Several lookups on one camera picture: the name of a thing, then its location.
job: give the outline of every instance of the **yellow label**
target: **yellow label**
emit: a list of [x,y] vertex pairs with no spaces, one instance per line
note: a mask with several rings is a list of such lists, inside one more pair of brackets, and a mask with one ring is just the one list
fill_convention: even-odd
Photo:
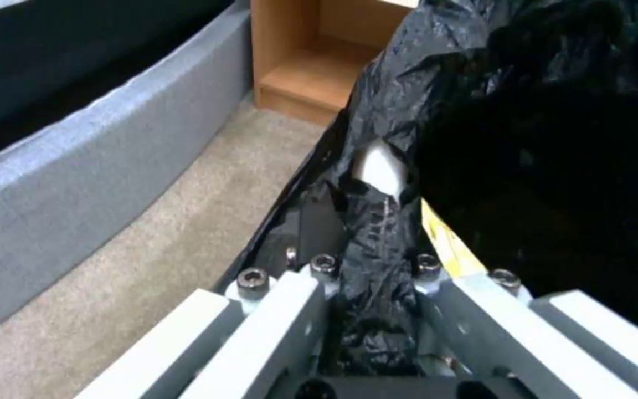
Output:
[[452,278],[486,273],[484,265],[471,253],[461,238],[433,211],[424,199],[423,228],[438,253],[445,270]]

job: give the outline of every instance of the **hex socket bolt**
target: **hex socket bolt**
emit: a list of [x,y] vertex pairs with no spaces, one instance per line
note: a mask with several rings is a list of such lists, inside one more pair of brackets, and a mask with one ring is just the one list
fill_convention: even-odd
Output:
[[521,289],[521,278],[513,272],[505,269],[494,269],[489,272],[489,277],[514,297],[518,296],[518,291]]
[[287,247],[284,252],[285,267],[289,270],[297,268],[297,248]]
[[336,259],[325,253],[316,255],[312,258],[311,262],[309,262],[309,270],[311,271],[312,277],[323,283],[333,281],[337,270]]
[[440,277],[443,268],[440,261],[433,255],[421,253],[418,255],[418,277],[423,280],[431,280]]
[[260,300],[270,290],[267,272],[261,268],[247,268],[238,275],[238,295],[246,300]]

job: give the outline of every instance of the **wooden cabinet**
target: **wooden cabinet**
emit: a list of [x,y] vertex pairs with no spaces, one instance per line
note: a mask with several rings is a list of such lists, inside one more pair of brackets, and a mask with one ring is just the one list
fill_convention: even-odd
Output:
[[390,1],[251,0],[256,106],[329,124],[416,0]]

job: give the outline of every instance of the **gray fabric headboard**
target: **gray fabric headboard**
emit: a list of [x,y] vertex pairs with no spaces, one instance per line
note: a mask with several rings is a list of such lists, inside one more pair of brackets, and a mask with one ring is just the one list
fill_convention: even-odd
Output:
[[0,152],[0,321],[154,202],[250,84],[241,2],[124,86]]

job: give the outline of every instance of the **beige carpet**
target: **beige carpet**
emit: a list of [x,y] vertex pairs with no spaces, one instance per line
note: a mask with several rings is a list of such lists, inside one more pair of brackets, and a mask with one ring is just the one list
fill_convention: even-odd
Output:
[[322,129],[244,101],[127,229],[0,325],[0,399],[73,397],[246,245]]

